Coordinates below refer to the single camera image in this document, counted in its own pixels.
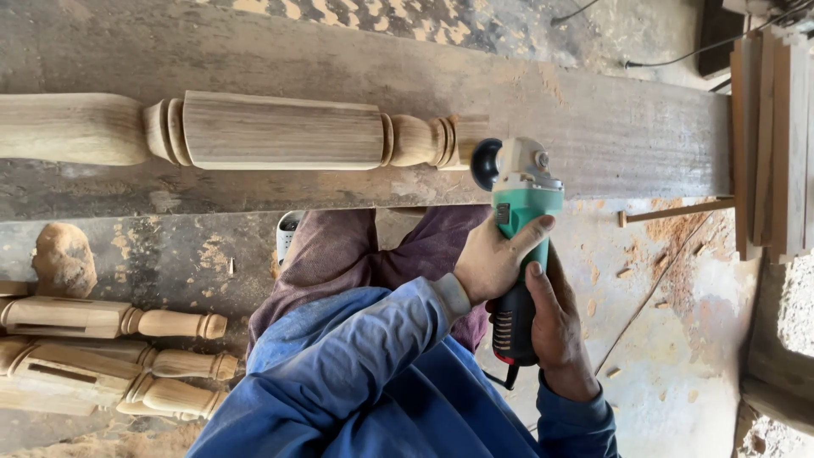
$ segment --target angle grinder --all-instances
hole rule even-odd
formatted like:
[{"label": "angle grinder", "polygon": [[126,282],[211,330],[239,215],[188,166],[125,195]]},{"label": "angle grinder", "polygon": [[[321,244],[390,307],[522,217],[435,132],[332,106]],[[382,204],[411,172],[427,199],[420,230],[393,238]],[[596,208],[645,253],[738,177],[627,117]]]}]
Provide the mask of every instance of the angle grinder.
[{"label": "angle grinder", "polygon": [[[514,237],[532,219],[562,210],[565,188],[551,176],[548,152],[535,140],[485,139],[472,152],[470,170],[478,186],[492,193],[495,222],[506,238]],[[517,283],[494,301],[492,348],[499,360],[509,364],[509,372],[505,381],[486,375],[508,390],[514,388],[521,366],[538,362],[532,347],[536,309],[525,272],[532,261],[545,269],[548,257],[549,240],[545,239],[523,259]]]}]

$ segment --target shirt cuff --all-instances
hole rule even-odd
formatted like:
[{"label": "shirt cuff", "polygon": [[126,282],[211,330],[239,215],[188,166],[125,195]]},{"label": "shirt cuff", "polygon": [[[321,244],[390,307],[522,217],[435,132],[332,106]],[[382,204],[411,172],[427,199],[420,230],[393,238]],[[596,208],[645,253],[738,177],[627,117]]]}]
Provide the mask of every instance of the shirt cuff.
[{"label": "shirt cuff", "polygon": [[452,272],[444,275],[438,281],[431,282],[431,284],[435,293],[438,294],[441,308],[444,309],[449,326],[452,326],[456,319],[472,311],[472,305],[469,303],[466,291],[463,290],[461,282],[455,278]]},{"label": "shirt cuff", "polygon": [[574,426],[593,426],[605,423],[608,417],[608,404],[605,402],[602,385],[599,394],[590,401],[578,403],[555,394],[545,383],[543,371],[540,370],[540,390],[537,393],[537,409],[546,412],[547,416]]}]

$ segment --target person's leg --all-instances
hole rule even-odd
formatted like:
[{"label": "person's leg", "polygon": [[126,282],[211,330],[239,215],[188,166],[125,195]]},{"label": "person's leg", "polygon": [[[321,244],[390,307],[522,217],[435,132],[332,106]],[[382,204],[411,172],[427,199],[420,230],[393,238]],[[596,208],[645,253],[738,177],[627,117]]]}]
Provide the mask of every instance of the person's leg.
[{"label": "person's leg", "polygon": [[[440,279],[453,271],[469,231],[491,211],[489,205],[430,207],[398,248],[372,257],[377,269],[371,283],[396,289],[419,276],[432,281]],[[474,353],[487,326],[487,313],[481,304],[456,321],[450,335]]]},{"label": "person's leg", "polygon": [[370,284],[366,257],[379,249],[375,219],[375,209],[305,212],[271,296],[249,319],[247,355],[263,332],[286,313]]}]

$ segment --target hand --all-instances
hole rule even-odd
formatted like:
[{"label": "hand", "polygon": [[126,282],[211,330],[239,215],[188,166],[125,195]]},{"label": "hand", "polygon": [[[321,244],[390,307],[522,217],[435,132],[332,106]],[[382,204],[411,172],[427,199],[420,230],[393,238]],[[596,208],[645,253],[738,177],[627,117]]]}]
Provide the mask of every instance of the hand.
[{"label": "hand", "polygon": [[574,290],[565,279],[557,251],[550,242],[546,274],[539,262],[529,263],[526,286],[536,307],[532,345],[546,383],[566,399],[590,401],[599,394],[599,382],[591,371],[582,340]]},{"label": "hand", "polygon": [[497,228],[492,212],[473,229],[453,272],[470,304],[474,306],[506,294],[517,282],[523,258],[549,236],[554,223],[553,216],[543,215],[506,239]]}]

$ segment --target white shoe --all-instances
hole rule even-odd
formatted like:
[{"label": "white shoe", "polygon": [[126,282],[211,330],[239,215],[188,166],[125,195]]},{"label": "white shoe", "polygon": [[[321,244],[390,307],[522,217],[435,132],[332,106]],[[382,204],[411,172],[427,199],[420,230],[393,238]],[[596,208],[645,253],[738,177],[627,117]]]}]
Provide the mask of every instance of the white shoe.
[{"label": "white shoe", "polygon": [[305,215],[303,210],[288,212],[277,223],[277,264],[280,266],[282,260],[286,258],[286,254],[288,254],[291,239],[294,238],[294,231],[297,230],[303,215]]}]

